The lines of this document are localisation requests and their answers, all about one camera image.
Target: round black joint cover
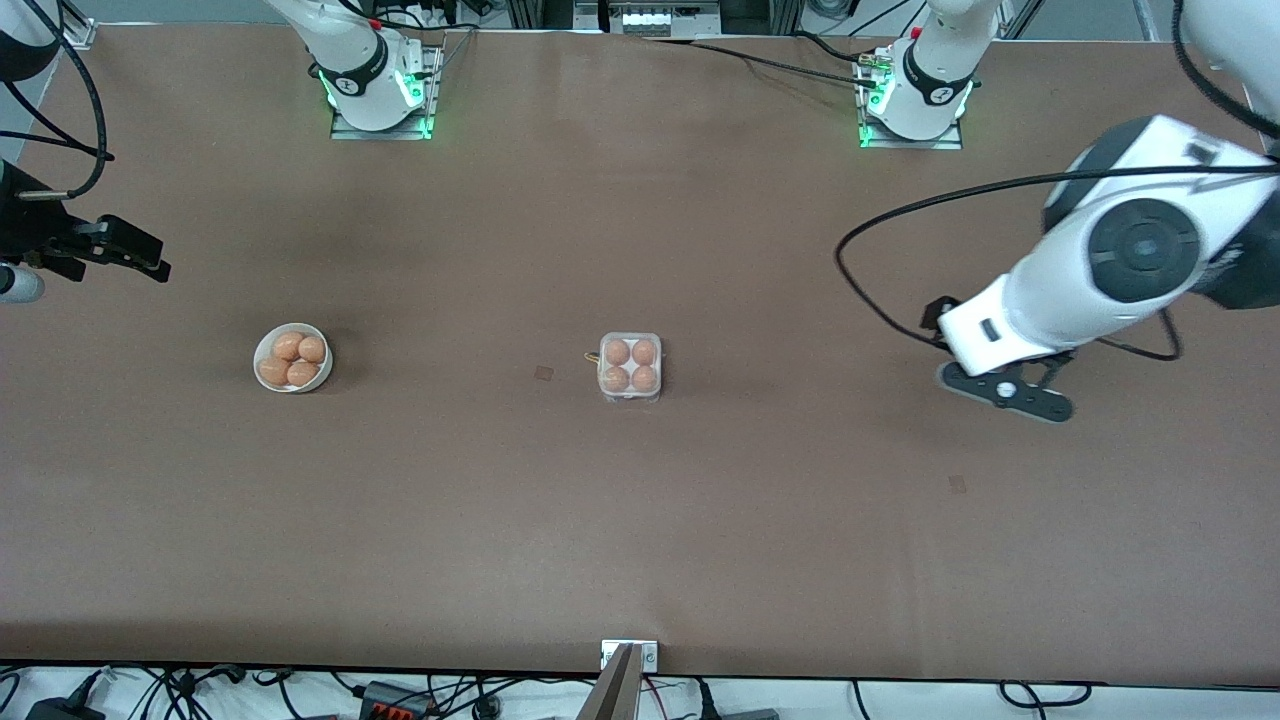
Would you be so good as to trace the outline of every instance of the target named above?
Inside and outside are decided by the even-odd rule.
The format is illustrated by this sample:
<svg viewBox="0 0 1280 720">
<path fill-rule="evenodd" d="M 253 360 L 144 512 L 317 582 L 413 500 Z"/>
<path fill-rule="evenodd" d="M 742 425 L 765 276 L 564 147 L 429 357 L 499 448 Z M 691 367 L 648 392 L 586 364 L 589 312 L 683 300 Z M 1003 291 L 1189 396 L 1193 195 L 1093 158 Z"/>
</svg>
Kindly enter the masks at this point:
<svg viewBox="0 0 1280 720">
<path fill-rule="evenodd" d="M 1167 295 L 1199 260 L 1199 232 L 1162 200 L 1129 200 L 1106 211 L 1089 234 L 1093 284 L 1119 302 Z"/>
</svg>

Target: clear plastic egg carton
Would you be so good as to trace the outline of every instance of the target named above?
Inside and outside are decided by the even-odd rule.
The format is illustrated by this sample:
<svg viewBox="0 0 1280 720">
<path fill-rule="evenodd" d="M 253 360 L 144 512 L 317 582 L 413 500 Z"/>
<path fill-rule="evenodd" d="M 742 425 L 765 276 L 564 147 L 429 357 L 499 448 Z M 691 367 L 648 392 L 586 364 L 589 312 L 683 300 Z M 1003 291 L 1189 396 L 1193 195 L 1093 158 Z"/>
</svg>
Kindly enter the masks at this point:
<svg viewBox="0 0 1280 720">
<path fill-rule="evenodd" d="M 657 401 L 662 392 L 662 340 L 653 333 L 605 334 L 595 375 L 609 402 Z"/>
</svg>

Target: brown egg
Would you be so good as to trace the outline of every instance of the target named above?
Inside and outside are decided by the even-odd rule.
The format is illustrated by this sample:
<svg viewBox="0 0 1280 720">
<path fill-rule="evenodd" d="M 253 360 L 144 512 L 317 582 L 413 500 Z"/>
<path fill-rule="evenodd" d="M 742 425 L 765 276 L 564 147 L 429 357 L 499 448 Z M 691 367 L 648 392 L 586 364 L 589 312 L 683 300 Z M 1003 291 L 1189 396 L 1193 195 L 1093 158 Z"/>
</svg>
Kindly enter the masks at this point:
<svg viewBox="0 0 1280 720">
<path fill-rule="evenodd" d="M 609 368 L 604 372 L 604 389 L 622 392 L 631 384 L 631 377 L 622 368 Z"/>
<path fill-rule="evenodd" d="M 289 374 L 288 374 L 289 384 L 291 386 L 305 386 L 305 384 L 310 383 L 311 379 L 315 378 L 316 373 L 319 373 L 319 372 L 320 372 L 320 368 L 316 368 L 315 365 L 312 365 L 311 363 L 307 363 L 306 360 L 300 360 L 300 361 L 289 365 Z"/>
<path fill-rule="evenodd" d="M 302 342 L 302 333 L 287 332 L 275 338 L 275 342 L 271 345 L 271 355 L 275 355 L 280 360 L 297 360 L 300 342 Z"/>
<path fill-rule="evenodd" d="M 298 343 L 298 355 L 301 355 L 307 363 L 324 361 L 324 341 L 317 337 L 305 337 L 302 338 L 302 342 Z"/>
<path fill-rule="evenodd" d="M 289 373 L 289 361 L 279 357 L 268 357 L 257 365 L 257 374 L 269 384 L 280 387 Z"/>
<path fill-rule="evenodd" d="M 631 357 L 631 348 L 625 340 L 611 340 L 604 345 L 604 360 L 609 365 L 622 365 Z"/>
<path fill-rule="evenodd" d="M 652 392 L 653 388 L 658 387 L 658 373 L 648 365 L 636 368 L 635 374 L 631 375 L 631 384 L 636 386 L 637 392 Z"/>
<path fill-rule="evenodd" d="M 631 356 L 641 365 L 653 365 L 653 361 L 658 359 L 658 347 L 652 340 L 640 340 L 631 347 Z"/>
</svg>

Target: brown table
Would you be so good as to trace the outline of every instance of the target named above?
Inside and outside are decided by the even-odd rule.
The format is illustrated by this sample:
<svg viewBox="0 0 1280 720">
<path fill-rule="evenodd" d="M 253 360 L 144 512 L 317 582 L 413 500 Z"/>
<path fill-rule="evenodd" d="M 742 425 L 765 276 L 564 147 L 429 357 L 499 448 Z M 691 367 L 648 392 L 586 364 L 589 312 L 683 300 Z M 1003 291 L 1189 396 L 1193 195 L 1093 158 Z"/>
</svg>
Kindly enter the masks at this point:
<svg viewBox="0 0 1280 720">
<path fill-rule="evenodd" d="M 667 673 L 1280 673 L 1280 313 L 1179 302 L 1171 365 L 1091 346 L 1050 427 L 940 389 L 831 263 L 1137 115 L 1256 142 L 1166 46 L 992 47 L 963 152 L 859 150 L 846 87 L 622 37 L 474 38 L 420 143 L 329 141 L 288 28 L 108 27 L 87 59 L 119 160 L 73 208 L 164 238 L 173 281 L 91 268 L 0 314 L 0 655 L 589 670 L 622 635 Z M 47 109 L 92 135 L 65 68 Z M 913 319 L 1021 256 L 1046 193 L 854 266 Z M 292 320 L 335 345 L 305 397 L 250 369 Z M 602 400 L 614 329 L 664 338 L 657 405 Z"/>
</svg>

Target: bowl of eggs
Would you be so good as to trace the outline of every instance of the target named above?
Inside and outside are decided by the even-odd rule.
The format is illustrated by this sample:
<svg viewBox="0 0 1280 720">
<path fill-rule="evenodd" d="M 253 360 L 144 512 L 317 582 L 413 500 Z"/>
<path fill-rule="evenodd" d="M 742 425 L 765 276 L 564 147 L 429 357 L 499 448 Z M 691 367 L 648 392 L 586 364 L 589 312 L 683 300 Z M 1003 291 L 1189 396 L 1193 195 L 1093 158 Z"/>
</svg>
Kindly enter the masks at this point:
<svg viewBox="0 0 1280 720">
<path fill-rule="evenodd" d="M 253 377 L 271 392 L 311 392 L 333 370 L 324 333 L 306 323 L 285 323 L 266 333 L 253 351 Z"/>
<path fill-rule="evenodd" d="M 662 392 L 662 340 L 653 333 L 608 333 L 600 338 L 596 379 L 612 401 L 658 400 Z"/>
</svg>

